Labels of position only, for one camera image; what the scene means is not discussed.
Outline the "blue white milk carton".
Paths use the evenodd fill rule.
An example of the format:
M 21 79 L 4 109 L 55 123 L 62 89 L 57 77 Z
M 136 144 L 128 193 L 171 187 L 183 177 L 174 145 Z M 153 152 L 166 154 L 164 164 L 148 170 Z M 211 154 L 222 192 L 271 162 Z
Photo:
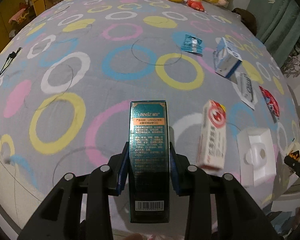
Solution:
M 242 61 L 235 44 L 222 37 L 213 52 L 215 72 L 226 79 L 230 79 Z

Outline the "red white medicine box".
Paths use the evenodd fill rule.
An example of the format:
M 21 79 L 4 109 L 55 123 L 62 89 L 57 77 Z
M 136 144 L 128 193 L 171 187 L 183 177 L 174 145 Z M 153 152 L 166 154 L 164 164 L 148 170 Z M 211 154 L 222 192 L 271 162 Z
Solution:
M 205 169 L 221 170 L 225 154 L 226 111 L 220 103 L 208 100 L 203 107 L 196 164 Z

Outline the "teal cosmetics box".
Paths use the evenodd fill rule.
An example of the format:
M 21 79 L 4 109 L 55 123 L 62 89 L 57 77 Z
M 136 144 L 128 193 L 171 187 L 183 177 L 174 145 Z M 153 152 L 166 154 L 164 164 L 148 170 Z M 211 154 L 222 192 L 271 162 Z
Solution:
M 129 161 L 130 222 L 167 223 L 170 215 L 170 147 L 165 100 L 131 102 Z

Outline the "circle patterned grey bedsheet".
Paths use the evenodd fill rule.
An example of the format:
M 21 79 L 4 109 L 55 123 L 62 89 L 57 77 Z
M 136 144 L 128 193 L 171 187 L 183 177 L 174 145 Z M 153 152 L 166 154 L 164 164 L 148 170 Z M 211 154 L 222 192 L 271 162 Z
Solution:
M 276 175 L 248 191 L 266 206 L 296 181 L 282 160 L 300 128 L 285 78 L 266 47 L 236 16 L 207 4 L 198 12 L 168 0 L 65 0 L 7 36 L 15 0 L 0 12 L 0 205 L 21 229 L 66 172 L 82 175 L 120 153 L 128 140 L 130 102 L 166 100 L 175 150 L 197 159 L 203 106 L 226 108 L 224 172 L 241 178 L 236 137 L 268 128 Z M 202 54 L 180 49 L 185 35 Z M 224 37 L 242 57 L 236 72 L 252 81 L 253 111 L 215 72 Z M 280 108 L 274 122 L 259 86 Z

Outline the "silver white snack wrapper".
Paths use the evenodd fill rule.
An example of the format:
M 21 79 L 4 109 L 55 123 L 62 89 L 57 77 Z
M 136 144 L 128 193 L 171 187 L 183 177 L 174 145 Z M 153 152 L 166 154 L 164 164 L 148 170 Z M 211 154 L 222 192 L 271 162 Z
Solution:
M 243 103 L 254 111 L 258 100 L 251 79 L 245 73 L 235 72 L 234 75 L 235 78 L 232 85 L 237 95 Z

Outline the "small red plush toy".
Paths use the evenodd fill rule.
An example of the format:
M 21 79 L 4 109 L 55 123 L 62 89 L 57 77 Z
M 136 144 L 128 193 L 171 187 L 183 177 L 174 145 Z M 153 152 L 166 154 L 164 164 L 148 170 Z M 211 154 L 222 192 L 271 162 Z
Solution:
M 194 10 L 205 11 L 202 0 L 187 0 L 186 4 Z

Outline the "white foam packaging block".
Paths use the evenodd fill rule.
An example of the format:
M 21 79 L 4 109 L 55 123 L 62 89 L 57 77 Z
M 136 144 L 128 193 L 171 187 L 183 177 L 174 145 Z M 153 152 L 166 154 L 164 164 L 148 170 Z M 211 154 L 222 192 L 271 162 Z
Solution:
M 241 184 L 257 187 L 276 175 L 270 129 L 248 127 L 237 135 Z

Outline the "green curtain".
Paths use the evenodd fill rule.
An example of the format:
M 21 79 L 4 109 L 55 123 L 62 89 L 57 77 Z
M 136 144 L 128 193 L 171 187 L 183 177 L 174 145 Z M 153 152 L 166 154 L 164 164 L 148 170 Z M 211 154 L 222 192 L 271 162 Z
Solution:
M 300 37 L 300 8 L 295 0 L 250 0 L 247 11 L 256 18 L 256 37 L 282 67 Z

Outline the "white orange snack bag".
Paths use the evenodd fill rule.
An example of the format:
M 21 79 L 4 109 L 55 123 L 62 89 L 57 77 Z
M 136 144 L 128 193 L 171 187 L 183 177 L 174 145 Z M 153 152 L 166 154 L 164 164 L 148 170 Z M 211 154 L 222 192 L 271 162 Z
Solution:
M 297 141 L 292 142 L 286 149 L 285 155 L 288 155 L 300 162 L 300 143 Z

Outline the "red snack wrapper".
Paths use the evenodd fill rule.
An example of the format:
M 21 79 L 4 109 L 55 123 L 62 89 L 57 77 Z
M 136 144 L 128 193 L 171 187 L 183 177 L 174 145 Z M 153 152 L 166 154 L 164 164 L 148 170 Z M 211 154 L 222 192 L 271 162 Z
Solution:
M 261 86 L 259 86 L 259 88 L 274 122 L 275 123 L 278 122 L 280 118 L 279 104 L 277 103 L 276 99 L 268 90 L 264 89 Z

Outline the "blue foil wrapper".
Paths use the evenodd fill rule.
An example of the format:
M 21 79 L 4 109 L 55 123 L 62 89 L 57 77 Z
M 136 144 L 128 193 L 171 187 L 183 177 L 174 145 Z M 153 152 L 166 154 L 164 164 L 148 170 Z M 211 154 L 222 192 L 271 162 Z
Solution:
M 180 49 L 189 53 L 202 54 L 203 42 L 197 37 L 186 34 Z

